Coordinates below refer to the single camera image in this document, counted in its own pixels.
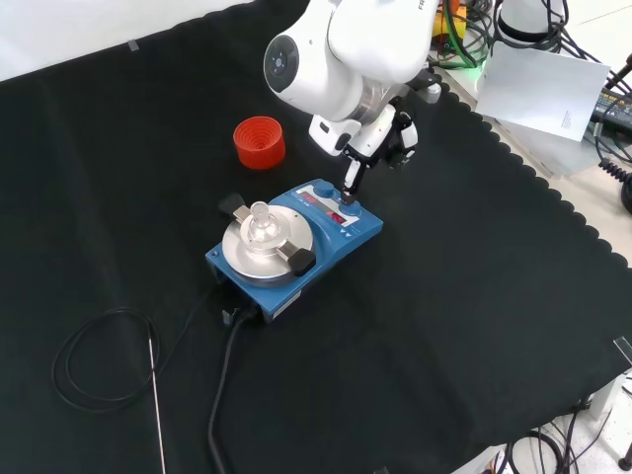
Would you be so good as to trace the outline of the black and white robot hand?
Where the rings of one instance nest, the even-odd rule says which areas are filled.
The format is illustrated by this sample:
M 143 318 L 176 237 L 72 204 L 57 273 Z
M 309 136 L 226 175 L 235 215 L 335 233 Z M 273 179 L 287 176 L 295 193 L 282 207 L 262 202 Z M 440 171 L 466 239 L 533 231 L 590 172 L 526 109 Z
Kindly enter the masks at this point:
M 341 189 L 345 205 L 356 201 L 364 173 L 383 160 L 389 168 L 409 163 L 418 146 L 418 132 L 412 115 L 404 108 L 403 99 L 391 100 L 372 123 L 361 125 L 354 119 L 332 122 L 314 116 L 309 136 L 331 156 L 350 160 Z

